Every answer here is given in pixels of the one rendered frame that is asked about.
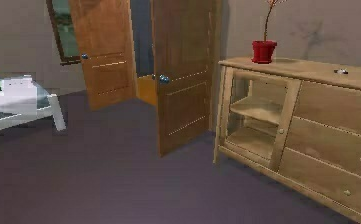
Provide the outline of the house plant in red pot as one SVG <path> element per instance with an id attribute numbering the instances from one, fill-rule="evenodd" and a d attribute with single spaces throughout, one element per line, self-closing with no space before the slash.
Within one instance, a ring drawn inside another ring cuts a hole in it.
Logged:
<path id="1" fill-rule="evenodd" d="M 266 0 L 269 9 L 264 22 L 263 38 L 252 42 L 253 57 L 251 61 L 257 64 L 270 64 L 277 42 L 268 39 L 268 26 L 273 9 L 286 0 Z"/>

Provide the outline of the brown wooden room door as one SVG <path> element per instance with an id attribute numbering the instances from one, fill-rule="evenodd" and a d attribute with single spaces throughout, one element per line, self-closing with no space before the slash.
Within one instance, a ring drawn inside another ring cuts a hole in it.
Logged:
<path id="1" fill-rule="evenodd" d="M 151 0 L 158 154 L 210 127 L 221 0 Z M 161 83 L 159 76 L 170 79 Z"/>
<path id="2" fill-rule="evenodd" d="M 130 1 L 69 0 L 69 6 L 90 108 L 135 97 Z"/>

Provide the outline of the light wooden sideboard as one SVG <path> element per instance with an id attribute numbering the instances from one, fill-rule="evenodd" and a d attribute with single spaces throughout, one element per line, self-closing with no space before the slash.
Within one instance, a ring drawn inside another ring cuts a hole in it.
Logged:
<path id="1" fill-rule="evenodd" d="M 361 67 L 248 57 L 220 64 L 214 154 L 361 224 Z"/>

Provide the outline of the white glass top table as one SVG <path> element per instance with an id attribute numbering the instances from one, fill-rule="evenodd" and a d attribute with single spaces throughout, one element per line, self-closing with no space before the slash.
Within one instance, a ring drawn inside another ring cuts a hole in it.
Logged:
<path id="1" fill-rule="evenodd" d="M 33 80 L 37 87 L 37 99 L 6 103 L 0 91 L 0 130 L 52 117 L 58 131 L 66 129 L 58 96 L 49 93 Z"/>

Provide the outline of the white box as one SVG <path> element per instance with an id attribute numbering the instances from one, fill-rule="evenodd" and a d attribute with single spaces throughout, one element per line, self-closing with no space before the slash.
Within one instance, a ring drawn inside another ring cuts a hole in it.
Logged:
<path id="1" fill-rule="evenodd" d="M 2 91 L 6 103 L 37 99 L 37 87 L 28 75 L 3 80 Z"/>

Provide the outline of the dark framed wall picture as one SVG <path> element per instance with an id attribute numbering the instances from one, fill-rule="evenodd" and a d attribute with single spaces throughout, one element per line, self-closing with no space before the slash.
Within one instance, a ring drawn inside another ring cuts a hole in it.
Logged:
<path id="1" fill-rule="evenodd" d="M 45 0 L 60 64 L 80 62 L 74 26 L 70 14 L 69 0 Z"/>

